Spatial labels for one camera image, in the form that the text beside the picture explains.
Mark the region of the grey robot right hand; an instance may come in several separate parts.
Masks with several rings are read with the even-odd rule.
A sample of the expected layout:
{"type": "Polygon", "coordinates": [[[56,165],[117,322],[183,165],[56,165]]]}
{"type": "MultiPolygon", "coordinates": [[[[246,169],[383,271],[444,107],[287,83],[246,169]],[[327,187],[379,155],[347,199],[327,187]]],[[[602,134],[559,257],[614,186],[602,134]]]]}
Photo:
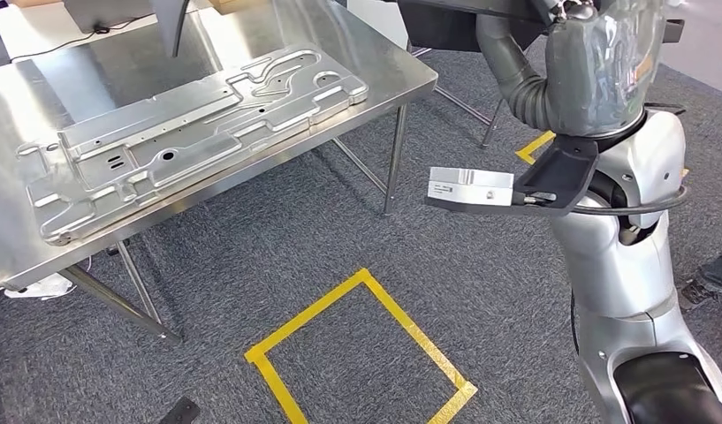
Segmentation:
{"type": "Polygon", "coordinates": [[[565,1],[549,33],[536,127],[573,136],[618,132],[642,114],[657,71],[661,1],[565,1]]]}

